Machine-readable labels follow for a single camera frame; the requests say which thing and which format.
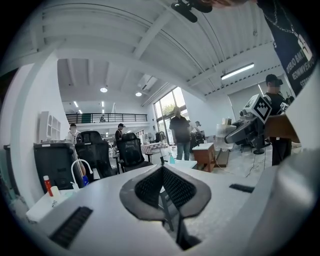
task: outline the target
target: plastic bottle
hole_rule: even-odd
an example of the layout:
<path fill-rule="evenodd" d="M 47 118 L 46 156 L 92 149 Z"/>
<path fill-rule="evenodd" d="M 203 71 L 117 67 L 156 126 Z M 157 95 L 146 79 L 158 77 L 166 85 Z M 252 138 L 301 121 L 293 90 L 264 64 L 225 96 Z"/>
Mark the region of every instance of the plastic bottle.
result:
<path fill-rule="evenodd" d="M 176 162 L 175 162 L 175 159 L 174 159 L 172 153 L 169 152 L 169 155 L 170 155 L 170 164 L 175 164 Z"/>
<path fill-rule="evenodd" d="M 52 194 L 51 192 L 51 183 L 50 183 L 50 180 L 49 180 L 49 176 L 43 176 L 43 179 L 44 179 L 44 185 L 46 187 L 46 190 L 48 191 L 50 197 L 53 197 L 54 195 Z"/>

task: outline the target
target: water bottle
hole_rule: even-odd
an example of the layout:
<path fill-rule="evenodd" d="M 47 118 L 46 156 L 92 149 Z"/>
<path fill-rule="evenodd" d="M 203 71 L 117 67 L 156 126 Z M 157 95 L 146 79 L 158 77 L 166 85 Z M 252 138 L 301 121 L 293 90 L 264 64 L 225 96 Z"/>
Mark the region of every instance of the water bottle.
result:
<path fill-rule="evenodd" d="M 172 153 L 169 152 L 169 155 L 170 155 L 170 164 L 175 164 L 176 162 L 175 162 L 175 159 L 174 159 Z"/>

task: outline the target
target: chair backrest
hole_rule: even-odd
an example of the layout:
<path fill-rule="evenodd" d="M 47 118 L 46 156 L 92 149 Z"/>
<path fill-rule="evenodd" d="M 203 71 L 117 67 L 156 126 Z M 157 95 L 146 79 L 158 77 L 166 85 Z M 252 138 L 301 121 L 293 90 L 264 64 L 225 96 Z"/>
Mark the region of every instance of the chair backrest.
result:
<path fill-rule="evenodd" d="M 123 166 L 136 166 L 145 161 L 141 152 L 141 141 L 134 133 L 125 133 L 122 139 L 117 142 L 120 159 L 123 160 Z"/>
<path fill-rule="evenodd" d="M 102 142 L 101 134 L 96 130 L 87 130 L 80 133 L 83 143 L 99 143 Z"/>
<path fill-rule="evenodd" d="M 109 160 L 109 143 L 82 142 L 75 145 L 75 150 L 80 159 L 86 160 L 91 169 L 96 168 L 103 178 L 112 175 L 112 167 Z"/>

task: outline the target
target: floor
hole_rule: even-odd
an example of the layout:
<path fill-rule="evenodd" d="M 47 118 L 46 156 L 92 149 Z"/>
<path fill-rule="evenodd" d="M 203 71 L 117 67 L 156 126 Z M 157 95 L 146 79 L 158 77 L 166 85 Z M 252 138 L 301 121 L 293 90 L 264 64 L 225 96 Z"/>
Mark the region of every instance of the floor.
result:
<path fill-rule="evenodd" d="M 264 151 L 264 154 L 257 155 L 253 154 L 249 147 L 245 147 L 241 153 L 240 146 L 234 145 L 233 149 L 229 153 L 227 167 L 215 167 L 213 168 L 212 173 L 219 175 L 237 175 L 245 178 L 250 176 L 251 179 L 253 178 L 258 181 L 263 170 L 272 166 L 272 146 L 266 147 Z M 175 159 L 177 158 L 177 147 L 172 148 L 172 155 Z M 195 160 L 193 153 L 190 153 L 189 160 Z M 110 158 L 110 163 L 113 168 L 117 167 L 116 161 L 113 158 Z M 169 211 L 170 215 L 174 215 L 171 220 L 174 231 L 170 230 L 167 223 L 165 223 L 164 228 L 168 231 L 170 236 L 176 240 L 179 225 L 179 214 L 173 204 L 169 206 Z"/>

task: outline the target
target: white tube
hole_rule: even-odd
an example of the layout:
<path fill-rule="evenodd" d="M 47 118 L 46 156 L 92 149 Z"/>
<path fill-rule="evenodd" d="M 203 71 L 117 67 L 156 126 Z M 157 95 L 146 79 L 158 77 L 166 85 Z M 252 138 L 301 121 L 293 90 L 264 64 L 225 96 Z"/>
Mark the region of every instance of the white tube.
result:
<path fill-rule="evenodd" d="M 75 175 L 74 175 L 74 165 L 75 165 L 75 163 L 78 163 L 78 162 L 80 162 L 80 161 L 82 161 L 82 162 L 84 162 L 84 163 L 86 163 L 86 164 L 88 165 L 89 170 L 90 170 L 90 174 L 93 173 L 93 171 L 91 170 L 91 167 L 90 167 L 89 163 L 88 163 L 86 160 L 83 160 L 83 159 L 77 159 L 77 160 L 75 160 L 75 161 L 72 163 L 72 165 L 71 165 L 71 173 L 72 173 L 72 177 L 73 177 L 74 183 L 77 183 L 77 182 L 76 182 L 76 179 L 75 179 Z"/>

